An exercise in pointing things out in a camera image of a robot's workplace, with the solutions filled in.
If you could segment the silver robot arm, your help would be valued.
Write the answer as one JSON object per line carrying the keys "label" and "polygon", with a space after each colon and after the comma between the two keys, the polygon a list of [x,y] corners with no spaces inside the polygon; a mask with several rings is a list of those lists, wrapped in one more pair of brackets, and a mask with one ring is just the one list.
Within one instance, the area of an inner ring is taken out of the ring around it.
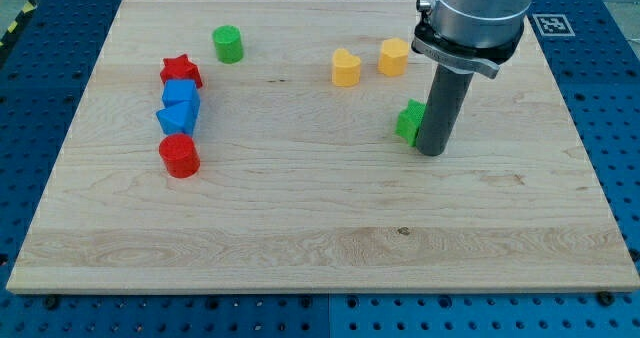
{"label": "silver robot arm", "polygon": [[416,0],[411,48],[457,74],[489,79],[514,54],[532,0]]}

